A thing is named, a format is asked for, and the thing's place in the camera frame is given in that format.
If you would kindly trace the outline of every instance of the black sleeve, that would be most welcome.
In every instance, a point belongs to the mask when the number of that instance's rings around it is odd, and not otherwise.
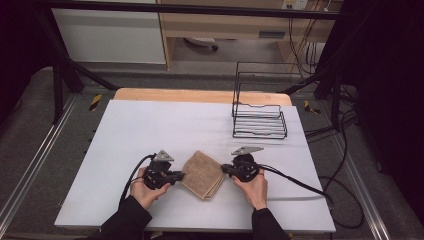
[[[138,240],[141,239],[140,236],[150,220],[152,220],[150,213],[134,197],[129,196],[98,231],[85,239]]]
[[[268,208],[253,211],[253,240],[290,239]]]

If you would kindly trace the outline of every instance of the white tabletop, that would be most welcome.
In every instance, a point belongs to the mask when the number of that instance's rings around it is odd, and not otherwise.
[[[284,140],[235,139],[231,104],[112,100],[68,193],[55,225],[97,227],[116,210],[123,187],[139,160],[164,149],[181,170],[196,150],[230,163],[241,146],[264,147],[252,155],[286,175],[321,189],[295,107],[283,107]],[[334,232],[326,201],[273,173],[268,206],[290,232]],[[249,231],[252,209],[226,178],[210,201],[203,202],[179,183],[154,203],[150,230]]]

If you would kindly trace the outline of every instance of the black wire rack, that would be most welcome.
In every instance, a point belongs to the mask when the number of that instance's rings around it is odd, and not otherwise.
[[[246,65],[248,71],[243,71],[243,65]],[[287,137],[287,125],[280,105],[242,103],[240,102],[240,95],[246,90],[257,91],[266,88],[274,89],[273,92],[275,92],[277,86],[287,84],[304,84],[302,73],[297,64],[238,62],[231,112],[233,137],[285,139]]]

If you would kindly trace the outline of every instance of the hand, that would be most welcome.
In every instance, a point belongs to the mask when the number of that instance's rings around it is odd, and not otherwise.
[[[264,170],[260,169],[259,174],[250,182],[241,182],[233,176],[234,184],[243,190],[249,204],[256,210],[266,208],[266,198],[268,193],[268,181],[265,179]]]
[[[131,183],[130,195],[147,210],[150,206],[152,206],[155,200],[158,200],[160,196],[166,193],[171,184],[167,183],[161,189],[151,190],[144,184],[143,179],[141,178],[145,170],[146,167],[138,170],[138,179]]]

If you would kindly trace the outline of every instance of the folded towel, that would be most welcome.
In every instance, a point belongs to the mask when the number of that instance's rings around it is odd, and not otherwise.
[[[212,198],[225,176],[221,164],[201,151],[187,160],[182,172],[185,175],[181,183],[203,201]]]

